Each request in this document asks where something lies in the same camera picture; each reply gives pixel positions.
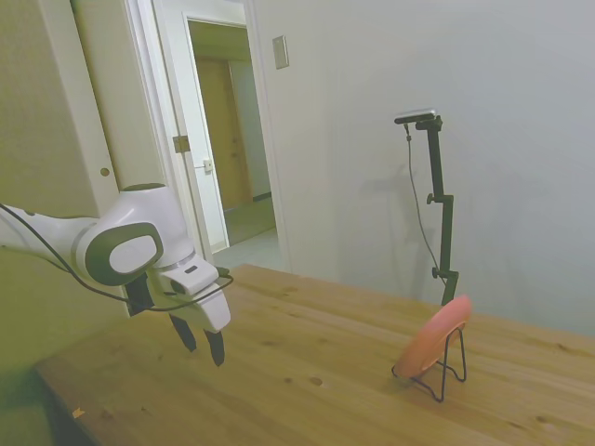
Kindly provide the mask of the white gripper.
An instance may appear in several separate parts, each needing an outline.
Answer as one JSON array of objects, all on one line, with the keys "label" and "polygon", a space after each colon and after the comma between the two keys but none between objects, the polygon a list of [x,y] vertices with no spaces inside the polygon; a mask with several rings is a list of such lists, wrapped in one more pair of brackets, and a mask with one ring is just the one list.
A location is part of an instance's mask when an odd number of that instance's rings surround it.
[{"label": "white gripper", "polygon": [[211,357],[217,367],[226,357],[221,330],[231,321],[231,312],[222,285],[217,282],[165,282],[162,286],[162,308],[173,308],[169,318],[183,345],[196,350],[196,340],[189,324],[205,330]]}]

